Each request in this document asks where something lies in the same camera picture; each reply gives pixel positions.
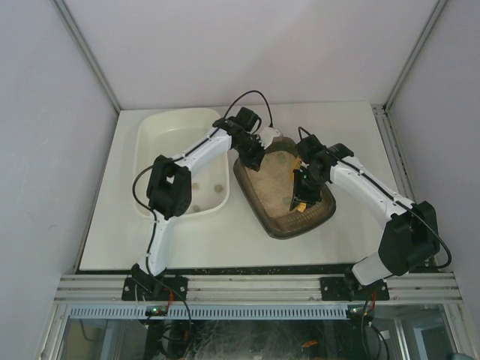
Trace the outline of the yellow litter scoop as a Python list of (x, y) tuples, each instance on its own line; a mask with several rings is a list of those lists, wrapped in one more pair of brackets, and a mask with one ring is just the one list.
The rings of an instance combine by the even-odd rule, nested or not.
[(302, 159), (300, 157), (296, 157), (290, 167), (289, 177), (292, 182), (293, 188), (292, 188), (292, 199), (291, 199), (289, 210), (303, 213), (307, 208), (307, 204), (298, 199), (299, 177), (297, 172), (300, 170), (301, 165), (302, 165)]

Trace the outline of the dark brown litter box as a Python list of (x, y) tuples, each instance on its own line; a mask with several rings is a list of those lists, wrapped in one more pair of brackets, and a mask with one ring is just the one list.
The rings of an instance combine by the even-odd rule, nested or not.
[(253, 213), (274, 239), (290, 239), (328, 221), (336, 211), (336, 200), (323, 187), (321, 201), (303, 211), (290, 208), (293, 199), (293, 165), (298, 157), (293, 139), (280, 136), (266, 149), (260, 171), (247, 168), (240, 160), (233, 172)]

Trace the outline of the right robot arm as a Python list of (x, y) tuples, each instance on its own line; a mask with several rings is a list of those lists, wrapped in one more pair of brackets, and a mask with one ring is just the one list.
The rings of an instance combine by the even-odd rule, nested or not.
[(295, 149), (301, 163), (292, 170), (292, 210), (316, 205), (323, 186), (331, 183), (359, 201), (382, 227), (377, 250), (346, 270), (343, 282), (347, 297), (371, 291), (392, 276), (420, 269), (439, 253), (437, 215), (429, 202), (416, 203), (387, 188), (341, 143), (326, 147), (309, 136)]

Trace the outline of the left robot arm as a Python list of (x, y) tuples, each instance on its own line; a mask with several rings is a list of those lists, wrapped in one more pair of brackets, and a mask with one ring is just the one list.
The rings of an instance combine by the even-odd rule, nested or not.
[(133, 198), (151, 213), (153, 220), (145, 253), (131, 269), (133, 280), (142, 290), (154, 293), (161, 287), (159, 276), (167, 269), (171, 232), (176, 220), (191, 204), (192, 178), (230, 149), (238, 152), (239, 159), (247, 168), (257, 172), (266, 149), (281, 134), (273, 127), (254, 134), (245, 124), (238, 116), (219, 118), (199, 142), (181, 154), (175, 157), (159, 155), (151, 166), (141, 172), (151, 173), (146, 187), (148, 203), (141, 202), (136, 193), (140, 177), (133, 181)]

